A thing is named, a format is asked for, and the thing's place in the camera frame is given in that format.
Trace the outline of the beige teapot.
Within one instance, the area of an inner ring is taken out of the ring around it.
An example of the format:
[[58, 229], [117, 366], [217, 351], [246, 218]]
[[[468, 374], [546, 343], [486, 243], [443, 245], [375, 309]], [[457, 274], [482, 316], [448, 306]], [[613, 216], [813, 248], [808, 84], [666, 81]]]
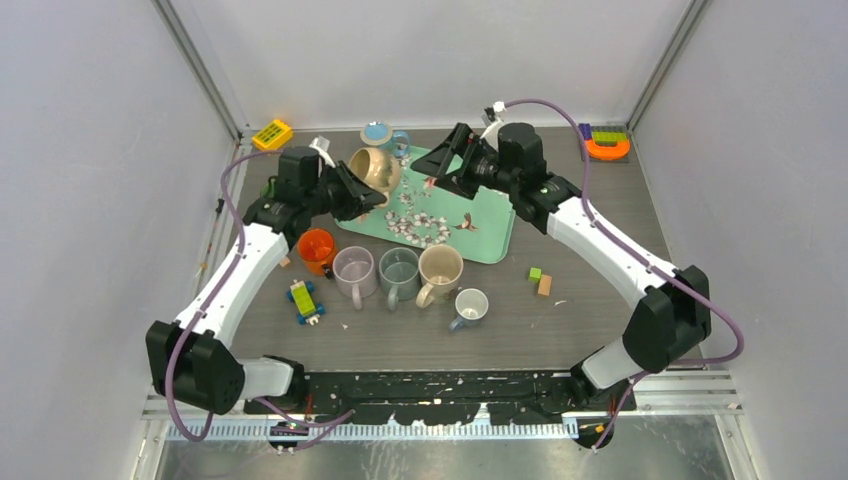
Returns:
[[384, 195], [379, 208], [387, 207], [402, 177], [399, 161], [383, 149], [363, 147], [352, 155], [348, 166], [363, 183]]

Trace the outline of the orange mug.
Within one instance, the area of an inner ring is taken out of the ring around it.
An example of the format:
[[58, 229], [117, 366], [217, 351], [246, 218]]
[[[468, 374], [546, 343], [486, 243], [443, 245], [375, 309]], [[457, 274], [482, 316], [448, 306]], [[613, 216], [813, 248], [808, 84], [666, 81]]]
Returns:
[[338, 249], [330, 232], [321, 228], [307, 230], [298, 240], [297, 253], [310, 273], [333, 278], [333, 262]]

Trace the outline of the lilac mug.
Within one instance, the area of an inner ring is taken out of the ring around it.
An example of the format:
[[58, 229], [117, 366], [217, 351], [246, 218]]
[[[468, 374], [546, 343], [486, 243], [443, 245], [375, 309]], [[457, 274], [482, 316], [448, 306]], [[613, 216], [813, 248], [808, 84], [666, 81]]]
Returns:
[[377, 264], [372, 253], [361, 246], [350, 246], [339, 251], [332, 263], [339, 292], [362, 310], [364, 299], [379, 288]]

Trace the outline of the tall floral mug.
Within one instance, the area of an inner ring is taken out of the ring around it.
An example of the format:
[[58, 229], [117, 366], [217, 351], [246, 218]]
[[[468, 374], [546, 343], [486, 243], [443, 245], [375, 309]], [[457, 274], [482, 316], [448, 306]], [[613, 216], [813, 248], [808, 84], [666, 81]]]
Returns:
[[422, 252], [418, 269], [422, 286], [415, 303], [424, 309], [432, 304], [446, 303], [451, 298], [464, 271], [464, 260], [455, 248], [434, 245]]

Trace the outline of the grey mug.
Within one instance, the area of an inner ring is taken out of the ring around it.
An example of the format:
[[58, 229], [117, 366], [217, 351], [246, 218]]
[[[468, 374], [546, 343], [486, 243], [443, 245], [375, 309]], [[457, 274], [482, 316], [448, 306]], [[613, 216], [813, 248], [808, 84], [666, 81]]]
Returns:
[[387, 295], [387, 308], [395, 311], [402, 301], [415, 299], [422, 287], [419, 256], [412, 249], [395, 247], [378, 262], [380, 287]]

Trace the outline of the small blue-grey cup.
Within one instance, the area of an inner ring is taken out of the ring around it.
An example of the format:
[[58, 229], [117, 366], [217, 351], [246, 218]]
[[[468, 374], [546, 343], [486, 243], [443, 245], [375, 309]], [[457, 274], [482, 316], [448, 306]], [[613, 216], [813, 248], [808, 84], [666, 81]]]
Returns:
[[457, 316], [449, 324], [451, 332], [478, 325], [488, 313], [489, 299], [479, 289], [466, 288], [458, 293], [454, 306]]

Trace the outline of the cream floral mug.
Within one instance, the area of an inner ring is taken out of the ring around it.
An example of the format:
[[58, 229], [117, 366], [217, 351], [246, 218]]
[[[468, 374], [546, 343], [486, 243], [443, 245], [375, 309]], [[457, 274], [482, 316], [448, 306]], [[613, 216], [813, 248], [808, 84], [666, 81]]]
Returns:
[[269, 177], [267, 183], [262, 187], [260, 195], [263, 198], [274, 199], [276, 195], [276, 183], [276, 176]]

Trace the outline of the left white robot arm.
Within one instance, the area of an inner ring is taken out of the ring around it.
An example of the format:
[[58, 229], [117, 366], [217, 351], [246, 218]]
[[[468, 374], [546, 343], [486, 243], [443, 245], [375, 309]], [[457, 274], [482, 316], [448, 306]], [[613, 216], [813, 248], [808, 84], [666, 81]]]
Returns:
[[268, 397], [284, 414], [305, 405], [301, 364], [274, 356], [238, 360], [230, 346], [259, 288], [314, 217], [352, 220], [386, 199], [330, 157], [328, 146], [318, 136], [307, 146], [276, 151], [271, 192], [235, 217], [238, 238], [218, 270], [175, 320], [148, 329], [153, 386], [171, 415], [181, 404], [223, 415], [256, 397]]

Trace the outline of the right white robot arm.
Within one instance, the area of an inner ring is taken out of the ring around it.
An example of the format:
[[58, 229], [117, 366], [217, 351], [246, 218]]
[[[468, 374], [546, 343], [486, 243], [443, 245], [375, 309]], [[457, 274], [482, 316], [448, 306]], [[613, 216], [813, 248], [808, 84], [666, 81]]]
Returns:
[[549, 171], [535, 128], [505, 122], [504, 109], [500, 103], [487, 108], [482, 134], [457, 124], [411, 167], [464, 198], [482, 187], [506, 194], [521, 219], [580, 255], [632, 307], [623, 334], [572, 370], [572, 400], [596, 410], [615, 384], [664, 370], [710, 335], [708, 279], [695, 266], [678, 269], [650, 254], [606, 224], [584, 191]]

